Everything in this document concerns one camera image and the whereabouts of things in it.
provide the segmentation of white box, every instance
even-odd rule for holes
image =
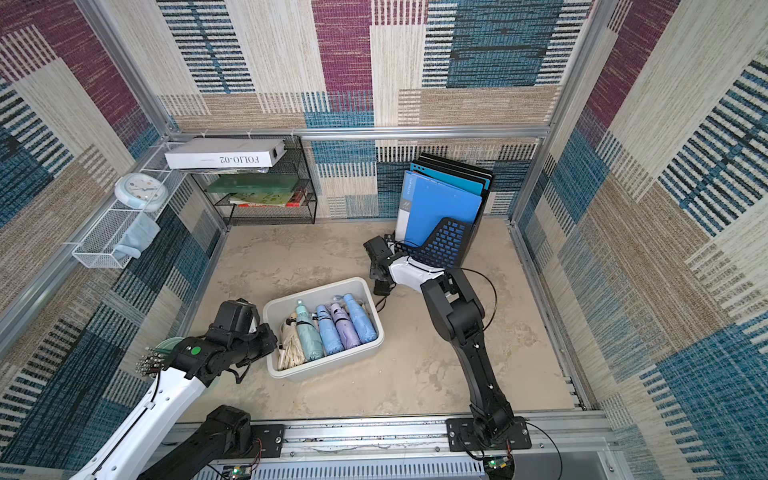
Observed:
[[[363,343],[361,346],[356,346],[349,350],[344,350],[343,352],[324,357],[320,360],[307,362],[303,365],[294,366],[293,368],[285,370],[276,369],[280,353],[275,349],[275,351],[269,354],[266,358],[266,369],[273,378],[300,382],[309,377],[328,373],[341,366],[349,365],[350,363],[366,359],[376,354],[376,351],[384,341],[384,329],[382,328],[379,314],[376,313],[373,297],[371,296],[371,291],[368,289],[368,283],[359,276],[272,300],[264,306],[261,313],[261,321],[269,323],[270,328],[277,338],[281,339],[283,322],[285,322],[286,318],[288,318],[291,313],[296,311],[297,300],[301,300],[310,312],[314,312],[318,305],[329,303],[334,295],[346,295],[347,293],[351,293],[356,299],[367,303],[367,310],[371,314],[371,323],[379,336],[372,342]]]
[[[194,138],[165,154],[168,166],[181,168],[272,167],[285,154],[282,138]]]

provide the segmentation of book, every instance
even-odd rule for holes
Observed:
[[[305,189],[300,189],[295,192],[293,192],[293,195],[291,195],[290,199],[288,199],[287,202],[284,204],[275,204],[275,203],[260,203],[258,201],[247,201],[242,197],[248,198],[249,200],[256,200],[255,198],[252,198],[250,195],[241,195],[240,197],[230,197],[230,203],[235,204],[238,207],[301,207],[301,203],[304,200],[305,195]]]
[[[293,194],[298,183],[296,174],[222,175],[206,190],[219,194]]]

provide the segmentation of metal bracket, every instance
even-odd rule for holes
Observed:
[[[504,443],[481,445],[477,435],[475,435],[473,422],[474,419],[472,417],[445,420],[451,452],[507,449],[507,445],[504,445]],[[531,436],[528,434],[524,417],[515,417],[515,423],[507,430],[506,439],[509,441],[509,446],[512,450],[527,450],[531,448]]]
[[[256,458],[258,455],[259,442],[261,440],[261,458],[279,458],[283,451],[283,438],[286,426],[282,423],[271,423],[269,425],[250,426],[250,436],[253,438],[253,446],[247,452],[233,453],[224,458]]]

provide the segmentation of green book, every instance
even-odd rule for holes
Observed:
[[[236,197],[230,197],[230,203],[235,205],[255,204],[285,207],[292,197],[293,192],[286,192],[284,194],[238,194]]]
[[[221,194],[289,194],[299,183],[296,174],[222,175],[207,190]]]

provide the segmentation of light blue towel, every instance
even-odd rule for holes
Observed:
[[[160,227],[144,212],[139,213],[128,230],[123,233],[120,241],[114,246],[114,256],[118,260],[129,255],[133,258],[141,257],[154,240]]]

